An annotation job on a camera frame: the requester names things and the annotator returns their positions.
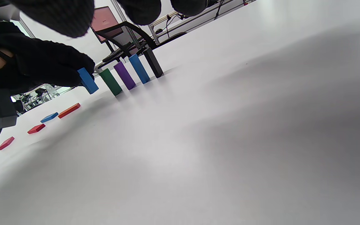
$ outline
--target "white table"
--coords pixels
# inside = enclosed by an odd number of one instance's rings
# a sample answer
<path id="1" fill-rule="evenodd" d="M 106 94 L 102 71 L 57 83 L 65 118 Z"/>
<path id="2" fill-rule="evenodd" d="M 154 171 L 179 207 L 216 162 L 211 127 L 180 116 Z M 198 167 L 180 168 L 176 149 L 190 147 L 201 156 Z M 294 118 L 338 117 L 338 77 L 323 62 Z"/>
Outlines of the white table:
<path id="1" fill-rule="evenodd" d="M 260 0 L 155 54 L 3 131 L 0 224 L 360 225 L 360 1 Z"/>

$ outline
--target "blue block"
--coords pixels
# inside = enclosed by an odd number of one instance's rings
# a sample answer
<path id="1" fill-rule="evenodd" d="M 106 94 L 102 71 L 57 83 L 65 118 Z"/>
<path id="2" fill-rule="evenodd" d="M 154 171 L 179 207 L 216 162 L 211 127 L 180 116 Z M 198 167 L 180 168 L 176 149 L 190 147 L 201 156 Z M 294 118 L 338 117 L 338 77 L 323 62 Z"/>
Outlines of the blue block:
<path id="1" fill-rule="evenodd" d="M 150 77 L 148 76 L 147 71 L 145 71 L 145 68 L 142 65 L 137 54 L 132 55 L 129 58 L 129 61 L 130 61 L 131 65 L 134 67 L 134 70 L 136 71 L 138 77 L 140 77 L 140 80 L 143 84 L 150 81 Z"/>
<path id="2" fill-rule="evenodd" d="M 92 75 L 90 75 L 85 68 L 81 68 L 77 71 L 80 74 L 81 83 L 87 89 L 89 94 L 93 94 L 99 89 L 97 84 L 91 78 Z"/>
<path id="3" fill-rule="evenodd" d="M 42 123 L 45 123 L 45 122 L 47 122 L 47 121 L 50 121 L 50 120 L 52 120 L 53 118 L 55 118 L 57 115 L 58 115 L 58 113 L 55 112 L 55 113 L 53 113 L 53 114 L 51 114 L 51 115 L 49 115 L 49 116 L 46 116 L 44 119 L 41 120 L 41 122 L 42 122 Z"/>

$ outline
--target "red screen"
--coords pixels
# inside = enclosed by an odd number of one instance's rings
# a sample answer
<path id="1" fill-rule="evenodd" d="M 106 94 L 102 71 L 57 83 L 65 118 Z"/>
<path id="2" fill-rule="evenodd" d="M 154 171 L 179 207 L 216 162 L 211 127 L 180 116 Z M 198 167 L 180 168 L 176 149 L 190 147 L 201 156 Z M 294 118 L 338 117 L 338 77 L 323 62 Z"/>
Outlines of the red screen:
<path id="1" fill-rule="evenodd" d="M 94 18 L 91 22 L 91 28 L 94 31 L 100 31 L 118 24 L 118 21 L 116 20 L 115 16 L 113 15 L 112 11 L 109 9 L 108 6 L 96 8 L 94 10 Z M 109 35 L 110 37 L 114 37 L 121 32 L 122 29 L 118 28 L 108 32 L 107 35 Z M 101 37 L 99 35 L 97 35 L 97 37 L 101 42 L 106 40 L 104 37 Z"/>

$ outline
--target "flat block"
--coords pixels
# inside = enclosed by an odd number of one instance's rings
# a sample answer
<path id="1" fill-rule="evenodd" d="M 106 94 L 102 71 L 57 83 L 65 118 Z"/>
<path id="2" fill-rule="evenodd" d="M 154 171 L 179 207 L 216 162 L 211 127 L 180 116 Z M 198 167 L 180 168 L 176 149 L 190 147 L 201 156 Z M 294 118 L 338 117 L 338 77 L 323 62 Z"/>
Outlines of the flat block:
<path id="1" fill-rule="evenodd" d="M 57 112 L 55 112 L 55 113 L 53 113 L 53 114 L 51 114 L 51 115 L 48 115 L 48 116 L 44 117 L 44 119 L 42 119 L 41 122 L 42 122 L 42 123 L 45 123 L 45 122 L 47 122 L 47 121 L 50 121 L 50 120 L 52 120 L 53 118 L 55 118 L 57 115 L 58 115 Z"/>
<path id="2" fill-rule="evenodd" d="M 9 144 L 11 144 L 13 142 L 15 138 L 14 137 L 10 137 L 8 139 L 6 139 L 1 145 L 0 145 L 0 150 L 3 150 L 4 148 L 6 148 Z"/>
<path id="3" fill-rule="evenodd" d="M 58 117 L 59 117 L 59 118 L 65 117 L 67 114 L 75 111 L 75 110 L 78 109 L 78 108 L 80 108 L 80 104 L 79 104 L 79 103 L 77 103 L 77 104 L 75 104 L 74 106 L 72 106 L 72 107 L 66 109 L 65 111 L 59 113 Z"/>
<path id="4" fill-rule="evenodd" d="M 29 134 L 37 133 L 38 131 L 41 131 L 44 127 L 45 127 L 45 124 L 37 125 L 37 126 L 31 128 L 31 130 L 27 131 L 27 133 L 29 133 Z"/>

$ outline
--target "black glove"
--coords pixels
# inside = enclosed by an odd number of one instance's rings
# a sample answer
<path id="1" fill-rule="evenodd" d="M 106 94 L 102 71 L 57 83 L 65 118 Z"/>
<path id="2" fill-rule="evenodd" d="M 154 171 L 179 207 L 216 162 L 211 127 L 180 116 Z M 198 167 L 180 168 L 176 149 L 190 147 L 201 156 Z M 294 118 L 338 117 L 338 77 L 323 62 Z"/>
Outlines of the black glove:
<path id="1" fill-rule="evenodd" d="M 94 15 L 94 0 L 9 0 L 33 20 L 69 37 L 87 33 Z M 136 24 L 147 25 L 161 11 L 160 0 L 117 0 L 127 16 Z M 174 10 L 195 16 L 208 0 L 171 0 Z"/>
<path id="2" fill-rule="evenodd" d="M 11 95 L 43 83 L 78 86 L 77 70 L 84 67 L 90 75 L 94 71 L 95 63 L 86 54 L 71 46 L 27 37 L 11 22 L 0 22 L 0 49 L 13 53 L 9 57 L 0 51 L 6 62 L 0 69 L 0 89 L 9 89 Z"/>
<path id="3" fill-rule="evenodd" d="M 208 0 L 170 0 L 174 10 L 192 17 L 206 8 Z M 148 25 L 154 22 L 161 11 L 160 0 L 117 0 L 127 16 L 136 24 Z"/>

